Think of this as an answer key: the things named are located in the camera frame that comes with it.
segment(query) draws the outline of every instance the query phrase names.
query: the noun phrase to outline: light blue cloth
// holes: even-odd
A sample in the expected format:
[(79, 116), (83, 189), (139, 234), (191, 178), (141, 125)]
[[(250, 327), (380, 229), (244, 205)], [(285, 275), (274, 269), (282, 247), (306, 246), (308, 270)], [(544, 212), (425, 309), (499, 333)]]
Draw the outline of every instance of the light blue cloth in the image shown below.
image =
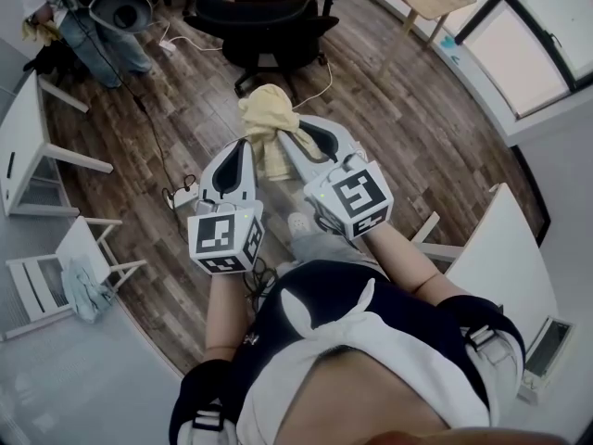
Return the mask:
[[(104, 43), (107, 43), (121, 59), (126, 70), (149, 72), (152, 68), (150, 57), (146, 55), (133, 34), (116, 32), (99, 25), (91, 18), (87, 9), (75, 10), (74, 14), (69, 11), (59, 25), (59, 32), (93, 76), (106, 87), (120, 87), (121, 81), (109, 66), (110, 64), (113, 68), (118, 68), (108, 54)], [(109, 64), (98, 54), (97, 48)]]
[(85, 322), (94, 323), (111, 306), (115, 294), (96, 282), (87, 256), (72, 259), (61, 275), (68, 303)]

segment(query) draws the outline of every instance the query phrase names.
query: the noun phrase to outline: forearm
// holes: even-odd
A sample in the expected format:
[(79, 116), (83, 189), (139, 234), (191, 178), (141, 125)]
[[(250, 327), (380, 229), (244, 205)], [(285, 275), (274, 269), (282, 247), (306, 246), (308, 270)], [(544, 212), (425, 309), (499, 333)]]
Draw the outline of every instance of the forearm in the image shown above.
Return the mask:
[(230, 361), (243, 342), (247, 326), (247, 304), (241, 274), (214, 275), (206, 320), (205, 361), (214, 358)]
[(467, 294), (388, 223), (377, 226), (363, 238), (389, 279), (407, 292), (433, 305), (454, 295)]

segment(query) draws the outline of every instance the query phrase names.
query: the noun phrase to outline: white chair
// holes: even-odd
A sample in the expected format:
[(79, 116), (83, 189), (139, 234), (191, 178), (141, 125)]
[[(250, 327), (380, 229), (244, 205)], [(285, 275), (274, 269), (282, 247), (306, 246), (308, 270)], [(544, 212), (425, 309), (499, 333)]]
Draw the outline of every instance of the white chair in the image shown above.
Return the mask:
[[(89, 224), (105, 225), (107, 229), (95, 239)], [(112, 273), (118, 273), (120, 279), (112, 287), (115, 292), (130, 276), (146, 261), (118, 263), (106, 242), (106, 238), (115, 226), (121, 225), (120, 220), (83, 218), (79, 216), (62, 239), (55, 254), (29, 257), (6, 261), (15, 282), (25, 311), (29, 315), (31, 324), (6, 333), (6, 337), (31, 331), (39, 326), (48, 324), (68, 314), (70, 305), (58, 306), (50, 291), (39, 262), (59, 261), (62, 269), (69, 265), (70, 260), (87, 256), (93, 267), (95, 279), (99, 284), (107, 281)]]

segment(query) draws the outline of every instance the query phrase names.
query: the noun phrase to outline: white cable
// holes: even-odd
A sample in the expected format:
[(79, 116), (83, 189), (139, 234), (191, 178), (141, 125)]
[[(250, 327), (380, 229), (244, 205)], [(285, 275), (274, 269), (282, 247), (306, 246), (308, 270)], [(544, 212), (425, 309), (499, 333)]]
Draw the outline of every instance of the white cable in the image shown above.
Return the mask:
[(327, 84), (327, 87), (325, 89), (323, 89), (320, 93), (318, 93), (316, 95), (312, 95), (311, 97), (305, 99), (300, 104), (297, 104), (296, 106), (294, 106), (293, 107), (293, 110), (296, 109), (296, 108), (301, 107), (303, 104), (305, 104), (306, 102), (309, 102), (311, 99), (314, 99), (315, 97), (319, 97), (321, 94), (323, 94), (325, 91), (327, 91), (330, 87), (332, 87), (332, 83), (334, 82), (334, 76), (332, 75), (332, 68), (330, 66), (330, 62), (329, 61), (327, 61), (327, 71), (330, 73), (330, 83)]
[[(170, 21), (167, 22), (167, 28), (165, 29), (165, 32), (163, 33), (163, 35), (160, 37), (160, 40), (158, 41), (159, 45), (161, 43), (163, 43), (163, 40), (165, 39), (165, 36), (167, 36), (167, 32), (169, 31), (169, 28), (170, 28)], [(222, 50), (221, 47), (220, 48), (201, 48), (196, 43), (194, 43), (192, 40), (190, 40), (187, 36), (175, 36), (174, 38), (171, 38), (169, 41), (166, 41), (165, 43), (172, 43), (175, 40), (186, 40), (191, 46), (196, 47), (200, 51), (221, 51)]]

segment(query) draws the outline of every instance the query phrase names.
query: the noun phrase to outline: white table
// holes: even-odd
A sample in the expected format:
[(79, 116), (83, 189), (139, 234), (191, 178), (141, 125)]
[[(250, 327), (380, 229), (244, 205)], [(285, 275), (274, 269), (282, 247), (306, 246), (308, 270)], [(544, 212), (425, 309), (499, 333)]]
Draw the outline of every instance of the white table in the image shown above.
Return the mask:
[(412, 239), (428, 257), (452, 261), (446, 276), (472, 295), (504, 306), (529, 348), (548, 315), (558, 316), (546, 265), (517, 200), (499, 184), (464, 247), (423, 243), (435, 227), (433, 213)]
[[(22, 202), (23, 195), (32, 187), (42, 190), (51, 185), (61, 187), (61, 179), (55, 164), (57, 159), (105, 173), (112, 172), (113, 166), (51, 143), (45, 124), (40, 88), (79, 110), (84, 112), (88, 110), (82, 102), (54, 85), (38, 79), (35, 72), (29, 76), (0, 125), (0, 188), (4, 212), (6, 215), (76, 216), (79, 211), (70, 207), (68, 203), (56, 205), (56, 203)], [(8, 177), (11, 158), (13, 161), (10, 177)], [(37, 175), (36, 171), (40, 163), (50, 167), (54, 176), (45, 178)]]

